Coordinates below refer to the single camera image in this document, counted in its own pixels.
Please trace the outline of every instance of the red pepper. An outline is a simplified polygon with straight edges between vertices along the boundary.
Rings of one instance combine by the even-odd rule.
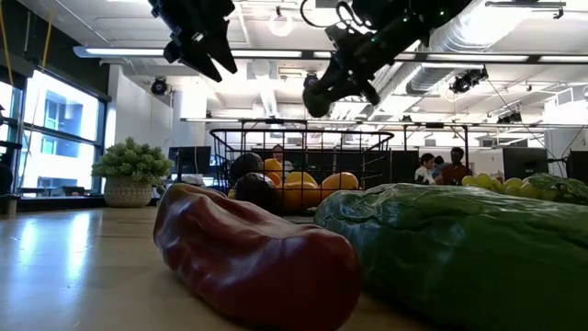
[[[153,238],[191,291],[249,325],[336,330],[359,297],[359,262],[341,235],[217,191],[173,185]]]

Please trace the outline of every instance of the black wire basket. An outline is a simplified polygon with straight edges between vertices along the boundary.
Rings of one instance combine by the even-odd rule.
[[[247,128],[248,122],[254,125]],[[256,128],[260,122],[285,128]],[[339,189],[368,189],[390,183],[389,141],[394,135],[389,132],[309,129],[305,120],[243,120],[241,128],[209,133],[214,139],[216,188],[274,213],[309,212]],[[270,159],[278,144],[283,160],[293,169],[269,166],[275,163]],[[249,159],[261,159],[261,169],[259,165],[253,165],[251,171],[237,169],[243,154],[258,155]]]

